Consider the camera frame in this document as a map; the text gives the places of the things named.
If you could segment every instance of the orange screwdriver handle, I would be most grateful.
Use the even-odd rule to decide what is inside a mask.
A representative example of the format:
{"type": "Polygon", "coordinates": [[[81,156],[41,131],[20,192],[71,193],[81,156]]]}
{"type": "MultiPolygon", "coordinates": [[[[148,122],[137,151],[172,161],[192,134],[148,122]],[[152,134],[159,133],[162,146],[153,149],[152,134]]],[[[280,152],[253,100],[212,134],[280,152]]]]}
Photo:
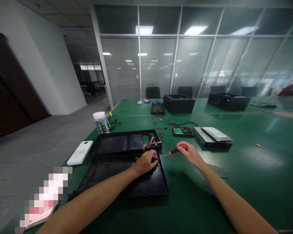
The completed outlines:
{"type": "MultiPolygon", "coordinates": [[[[185,150],[188,149],[188,147],[186,145],[180,145],[180,147],[184,148],[185,150]]],[[[174,153],[177,153],[177,152],[179,152],[179,150],[176,148],[176,149],[174,149],[172,151],[169,151],[169,154],[173,155],[174,153]]]]}

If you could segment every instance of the brown cabinet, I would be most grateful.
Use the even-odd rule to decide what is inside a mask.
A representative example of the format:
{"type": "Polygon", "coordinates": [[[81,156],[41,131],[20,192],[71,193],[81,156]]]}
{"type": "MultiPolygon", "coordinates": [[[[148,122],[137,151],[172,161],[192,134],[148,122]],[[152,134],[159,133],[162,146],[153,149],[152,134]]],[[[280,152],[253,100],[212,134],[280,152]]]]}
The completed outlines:
{"type": "Polygon", "coordinates": [[[0,137],[49,116],[0,34],[0,137]]]}

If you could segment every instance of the green workbench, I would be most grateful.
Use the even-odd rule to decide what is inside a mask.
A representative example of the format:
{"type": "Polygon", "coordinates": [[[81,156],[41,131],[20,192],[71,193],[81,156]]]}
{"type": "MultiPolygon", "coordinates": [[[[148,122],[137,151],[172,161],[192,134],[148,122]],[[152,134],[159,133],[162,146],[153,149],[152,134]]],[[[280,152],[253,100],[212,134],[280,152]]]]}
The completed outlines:
{"type": "MultiPolygon", "coordinates": [[[[112,111],[121,122],[113,132],[153,129],[150,104],[122,100],[112,111]]],[[[160,155],[177,142],[193,144],[202,158],[251,204],[276,230],[293,230],[293,119],[248,106],[245,111],[226,111],[207,99],[196,101],[193,114],[166,116],[177,123],[192,121],[216,127],[233,140],[229,151],[204,148],[194,138],[174,137],[170,125],[164,133],[160,155]]],[[[293,110],[293,105],[284,110],[293,110]]],[[[86,140],[95,140],[95,129],[86,140]]],[[[87,158],[73,167],[72,189],[77,189],[90,165],[87,158]]],[[[180,154],[162,160],[169,195],[141,199],[117,199],[82,233],[234,233],[234,229],[200,172],[180,154]]],[[[35,227],[25,233],[35,233],[35,227]]],[[[2,233],[14,230],[12,220],[2,233]]]]}

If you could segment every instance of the floor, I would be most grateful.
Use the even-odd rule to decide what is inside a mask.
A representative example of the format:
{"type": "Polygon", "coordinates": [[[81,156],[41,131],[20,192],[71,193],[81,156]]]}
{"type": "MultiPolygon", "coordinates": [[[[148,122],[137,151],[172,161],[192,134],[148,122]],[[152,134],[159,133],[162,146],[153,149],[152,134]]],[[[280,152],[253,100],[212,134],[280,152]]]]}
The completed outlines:
{"type": "Polygon", "coordinates": [[[106,95],[87,97],[70,115],[54,115],[0,138],[0,231],[14,216],[15,170],[26,165],[61,166],[95,128],[92,114],[110,111],[106,95]]]}

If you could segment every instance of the metal frame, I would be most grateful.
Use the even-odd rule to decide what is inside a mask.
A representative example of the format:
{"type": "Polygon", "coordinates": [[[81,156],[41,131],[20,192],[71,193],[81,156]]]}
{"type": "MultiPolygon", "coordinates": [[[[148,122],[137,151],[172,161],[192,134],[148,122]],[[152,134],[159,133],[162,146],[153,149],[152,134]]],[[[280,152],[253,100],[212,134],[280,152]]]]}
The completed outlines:
{"type": "MultiPolygon", "coordinates": [[[[261,14],[259,15],[259,17],[258,17],[258,19],[257,19],[257,22],[256,22],[256,25],[255,25],[255,28],[258,27],[258,25],[259,25],[259,23],[260,23],[260,21],[261,21],[261,18],[263,17],[265,11],[266,11],[266,8],[264,8],[264,9],[262,10],[261,14]]],[[[234,70],[233,75],[232,75],[232,77],[231,77],[230,84],[229,84],[229,86],[227,87],[227,91],[226,91],[226,92],[229,92],[229,90],[230,90],[230,88],[231,88],[231,85],[232,85],[232,83],[233,83],[233,81],[234,81],[234,79],[235,79],[235,76],[237,75],[237,72],[238,72],[238,70],[239,70],[239,67],[240,67],[240,65],[241,65],[241,63],[242,63],[242,61],[243,61],[243,59],[244,59],[244,57],[245,57],[245,55],[246,55],[246,53],[247,53],[247,51],[248,51],[248,48],[249,48],[249,46],[250,46],[250,44],[251,44],[251,41],[252,41],[252,39],[253,39],[253,37],[254,37],[254,34],[255,34],[255,31],[252,32],[251,37],[249,38],[249,40],[247,41],[247,44],[246,44],[245,47],[244,47],[244,50],[243,50],[242,55],[241,55],[241,57],[240,57],[240,59],[239,59],[239,61],[238,61],[237,66],[235,67],[235,70],[234,70]]]]}
{"type": "Polygon", "coordinates": [[[174,73],[175,73],[175,65],[176,65],[176,58],[177,58],[178,41],[179,41],[179,33],[180,33],[180,24],[181,24],[181,18],[182,18],[182,9],[183,9],[183,7],[181,7],[181,11],[180,11],[180,14],[179,14],[178,31],[177,31],[178,35],[177,35],[177,40],[176,40],[174,65],[173,65],[173,72],[172,72],[172,81],[170,83],[169,94],[172,94],[172,87],[173,87],[173,80],[174,80],[174,73]]]}
{"type": "Polygon", "coordinates": [[[90,9],[91,20],[92,20],[93,29],[94,29],[94,35],[95,35],[95,39],[96,39],[98,50],[99,50],[99,56],[100,56],[100,60],[101,60],[102,72],[103,72],[105,85],[106,85],[106,89],[107,89],[108,100],[110,102],[111,109],[113,109],[114,108],[113,97],[112,97],[110,82],[109,82],[108,75],[107,75],[107,69],[106,69],[106,64],[105,64],[105,60],[104,60],[102,43],[101,43],[100,32],[99,32],[99,24],[98,24],[98,20],[97,20],[97,15],[95,13],[94,5],[89,4],[89,9],[90,9]]]}
{"type": "MultiPolygon", "coordinates": [[[[186,38],[212,38],[213,42],[212,45],[210,47],[209,53],[208,53],[208,57],[205,63],[205,67],[204,67],[204,73],[203,73],[203,78],[201,81],[201,84],[199,86],[199,91],[198,91],[198,95],[197,97],[200,96],[201,90],[202,90],[202,86],[203,86],[203,82],[207,77],[207,68],[208,65],[210,63],[210,59],[211,59],[211,55],[214,49],[214,45],[216,42],[217,38],[248,38],[248,42],[246,43],[243,52],[241,54],[241,57],[238,61],[238,64],[233,72],[233,75],[231,77],[230,80],[230,84],[227,88],[227,91],[230,89],[237,71],[248,51],[248,48],[251,44],[251,41],[253,38],[283,38],[282,43],[280,44],[280,46],[278,47],[278,49],[275,51],[274,55],[272,56],[272,58],[270,59],[270,61],[268,62],[267,66],[265,67],[265,69],[263,70],[262,75],[260,76],[260,79],[262,79],[264,73],[266,72],[266,70],[268,69],[269,65],[273,63],[273,61],[275,60],[275,58],[278,56],[278,54],[280,53],[284,43],[286,42],[287,38],[291,38],[293,37],[293,35],[291,35],[291,32],[293,30],[293,24],[290,27],[290,29],[288,30],[288,32],[286,33],[286,35],[255,35],[255,31],[253,31],[250,35],[239,35],[239,36],[232,36],[232,35],[223,35],[223,34],[218,34],[221,22],[222,22],[222,18],[224,15],[224,11],[226,9],[226,7],[236,7],[236,8],[262,8],[262,12],[260,13],[260,15],[258,16],[257,22],[256,22],[256,27],[259,25],[265,11],[266,8],[293,8],[293,7],[286,7],[286,6],[269,6],[269,7],[247,7],[247,6],[231,6],[231,5],[209,5],[209,4],[176,4],[176,5],[166,5],[166,4],[111,4],[111,5],[123,5],[123,6],[136,6],[137,7],[137,17],[138,17],[138,26],[140,26],[140,7],[144,7],[144,6],[150,6],[150,7],[180,7],[180,14],[179,14],[179,22],[178,22],[178,30],[177,30],[177,34],[151,34],[151,35],[143,35],[142,37],[176,37],[176,47],[175,47],[175,55],[174,55],[174,65],[173,65],[173,70],[172,70],[172,76],[171,76],[171,84],[170,84],[170,91],[169,93],[171,94],[172,92],[172,86],[173,86],[173,80],[174,80],[174,73],[175,73],[175,65],[176,65],[176,57],[177,57],[177,51],[178,51],[178,42],[179,42],[179,37],[186,37],[186,38]],[[182,19],[182,12],[183,12],[183,8],[184,7],[219,7],[222,8],[222,12],[221,12],[221,16],[218,22],[218,26],[217,26],[217,30],[215,34],[203,34],[203,35],[184,35],[184,34],[180,34],[180,25],[181,25],[181,19],[182,19]]],[[[106,87],[108,89],[109,92],[109,101],[110,101],[110,105],[111,107],[113,106],[113,98],[111,95],[111,90],[110,90],[110,85],[109,85],[109,81],[108,81],[108,75],[107,75],[107,69],[106,69],[106,64],[105,64],[105,60],[104,60],[104,56],[103,56],[103,49],[102,49],[102,43],[101,43],[101,37],[119,37],[119,38],[124,38],[124,37],[137,37],[138,38],[138,46],[139,46],[139,54],[141,53],[141,45],[140,45],[140,30],[138,30],[138,34],[104,34],[104,33],[100,33],[99,31],[99,25],[98,25],[98,20],[96,17],[96,13],[95,13],[95,7],[94,7],[94,3],[90,3],[90,12],[91,12],[91,18],[92,18],[92,23],[93,23],[93,27],[94,27],[94,32],[95,32],[95,37],[96,37],[96,41],[97,41],[97,45],[98,45],[98,49],[99,49],[99,53],[100,53],[100,59],[101,59],[101,64],[102,64],[102,71],[105,77],[105,82],[106,82],[106,87]]],[[[142,98],[142,77],[141,77],[141,57],[139,56],[139,79],[140,79],[140,98],[142,98]]]]}
{"type": "Polygon", "coordinates": [[[140,11],[139,11],[139,6],[138,6],[138,46],[139,46],[139,80],[140,80],[140,99],[142,98],[142,86],[141,86],[141,82],[142,82],[142,80],[141,80],[141,55],[140,55],[140,53],[141,53],[141,51],[140,51],[140,49],[141,49],[141,47],[140,47],[140,11]]]}
{"type": "Polygon", "coordinates": [[[197,98],[199,98],[200,93],[201,93],[201,89],[202,89],[203,82],[204,82],[204,79],[205,79],[207,67],[208,67],[208,64],[209,64],[209,60],[211,59],[212,51],[213,51],[213,48],[214,48],[214,45],[215,45],[215,42],[216,42],[216,38],[217,38],[217,33],[219,31],[221,20],[222,20],[222,17],[224,16],[225,9],[226,9],[225,7],[222,9],[221,16],[220,16],[219,23],[218,23],[217,30],[216,30],[216,35],[214,37],[212,46],[211,46],[211,48],[209,50],[209,53],[208,53],[208,56],[207,56],[207,61],[206,61],[205,68],[204,68],[203,78],[201,80],[201,84],[200,84],[200,87],[199,87],[198,97],[197,98]]]}

